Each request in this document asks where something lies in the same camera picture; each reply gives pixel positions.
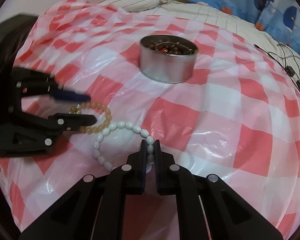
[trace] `bead bracelet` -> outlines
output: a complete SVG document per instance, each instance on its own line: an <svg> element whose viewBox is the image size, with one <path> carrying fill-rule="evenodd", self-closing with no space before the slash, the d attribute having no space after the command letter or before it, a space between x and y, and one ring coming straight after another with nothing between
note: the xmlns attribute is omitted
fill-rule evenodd
<svg viewBox="0 0 300 240"><path fill-rule="evenodd" d="M146 173L150 172L152 169L152 164L154 163L154 139L149 136L149 132L146 129L141 129L141 127L137 125L133 125L132 122L117 122L117 123L111 123L108 128L104 128L101 133L97 135L96 141L93 144L94 147L94 154L93 157L97 159L98 163L100 165L103 165L104 168L107 171L111 171L114 168L112 167L112 164L110 162L106 162L105 158L100 155L99 149L100 149L100 143L103 141L105 136L108 136L112 131L115 131L117 128L119 129L127 129L132 130L136 134L140 134L143 138L146 138L146 142L148 143L147 146L147 165L146 165Z"/></svg>
<svg viewBox="0 0 300 240"><path fill-rule="evenodd" d="M111 111L103 103L84 102L82 104L78 104L77 106L71 106L69 113L70 114L81 114L82 109L85 109L85 108L96 108L96 109L102 110L105 113L106 119L104 120L103 124L100 124L98 126L94 126L94 127L82 126L82 127L80 127L81 133L88 133L88 134L99 133L104 128L107 128L109 126L110 121L112 120Z"/></svg>

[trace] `screw head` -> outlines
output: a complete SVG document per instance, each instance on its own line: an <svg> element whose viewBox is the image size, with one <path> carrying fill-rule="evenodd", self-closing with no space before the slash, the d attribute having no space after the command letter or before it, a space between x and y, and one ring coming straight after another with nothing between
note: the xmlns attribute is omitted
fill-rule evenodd
<svg viewBox="0 0 300 240"><path fill-rule="evenodd" d="M172 164L172 165L170 165L170 170L178 171L178 170L180 170L180 166L177 164Z"/></svg>
<svg viewBox="0 0 300 240"><path fill-rule="evenodd" d="M60 124L60 125L61 125L61 124L64 124L64 123L65 123L65 120L63 120L63 119L61 119L61 118L60 118L60 119L58 119L58 124Z"/></svg>
<svg viewBox="0 0 300 240"><path fill-rule="evenodd" d="M93 181L93 176L92 175L86 175L86 176L84 176L83 177L83 181L84 182L91 182L91 181Z"/></svg>
<svg viewBox="0 0 300 240"><path fill-rule="evenodd" d="M210 174L208 176L208 180L211 182L217 182L218 181L218 176L216 174Z"/></svg>
<svg viewBox="0 0 300 240"><path fill-rule="evenodd" d="M46 146L50 146L50 145L52 144L52 140L49 139L49 138L47 138L47 139L44 140L44 144L45 144Z"/></svg>
<svg viewBox="0 0 300 240"><path fill-rule="evenodd" d="M9 108L8 108L8 112L9 112L9 113L12 113L12 112L13 112L13 109L14 109L14 107L13 107L13 106L9 106Z"/></svg>
<svg viewBox="0 0 300 240"><path fill-rule="evenodd" d="M132 167L129 164L125 164L125 165L122 165L121 169L123 171L130 171L132 169Z"/></svg>

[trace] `bed sheet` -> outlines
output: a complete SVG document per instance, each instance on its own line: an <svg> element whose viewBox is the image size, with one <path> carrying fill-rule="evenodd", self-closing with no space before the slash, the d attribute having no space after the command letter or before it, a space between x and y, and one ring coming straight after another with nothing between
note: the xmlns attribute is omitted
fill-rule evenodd
<svg viewBox="0 0 300 240"><path fill-rule="evenodd" d="M156 13L167 6L177 5L161 5ZM287 239L300 224L299 92L278 64L240 35L149 13L129 14L85 0L60 2L39 17L16 64L89 92L93 101L109 105L114 120L148 129L193 174L218 174ZM140 73L138 41L151 33L186 37L199 46L188 82L162 84ZM69 107L46 97L23 102L40 116ZM103 121L99 113L87 113ZM21 230L85 174L107 174L92 158L94 140L66 133L52 156L0 158L0 186ZM139 144L133 133L118 131L101 151L121 165ZM152 171L146 195L127 198L132 210L124 225L127 239L178 239L174 199L157 196L154 187ZM143 215L131 215L140 210Z"/></svg>
<svg viewBox="0 0 300 240"><path fill-rule="evenodd" d="M300 55L293 49L292 52L278 46L278 42L268 33L259 31L254 24L244 21L239 17L226 14L203 2L199 4L178 2L176 0L105 0L101 4L112 4L116 7L124 8L129 12L141 12L142 14L170 15L174 17L186 18L198 22L209 23L236 33L252 44L257 44L265 51L274 52L279 57L286 55ZM300 76L300 59L288 57L286 62L272 54L282 65L292 66L294 71Z"/></svg>

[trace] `blue pillowcase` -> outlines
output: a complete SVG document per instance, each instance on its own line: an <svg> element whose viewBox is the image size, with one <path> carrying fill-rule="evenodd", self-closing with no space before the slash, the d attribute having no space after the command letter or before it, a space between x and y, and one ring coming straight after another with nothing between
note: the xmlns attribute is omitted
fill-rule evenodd
<svg viewBox="0 0 300 240"><path fill-rule="evenodd" d="M300 7L295 0L269 0L255 26L300 54Z"/></svg>

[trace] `plastic sheet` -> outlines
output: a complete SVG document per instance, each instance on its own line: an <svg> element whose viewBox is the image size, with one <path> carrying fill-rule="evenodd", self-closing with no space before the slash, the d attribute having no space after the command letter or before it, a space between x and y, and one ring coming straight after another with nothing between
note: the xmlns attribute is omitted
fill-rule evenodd
<svg viewBox="0 0 300 240"><path fill-rule="evenodd" d="M199 47L194 75L164 84L138 68L139 40L185 37ZM219 175L285 239L300 224L300 93L279 65L240 36L191 20L127 13L67 0L41 15L16 65L53 73L65 87L107 104L114 121L130 121L159 139L192 173ZM71 105L42 96L23 108L40 116ZM103 122L103 116L85 110ZM96 135L64 133L48 157L0 159L0 185L24 230L85 174L108 172L92 157ZM112 132L100 151L114 166L138 151L140 136ZM129 196L123 239L178 239L173 197Z"/></svg>

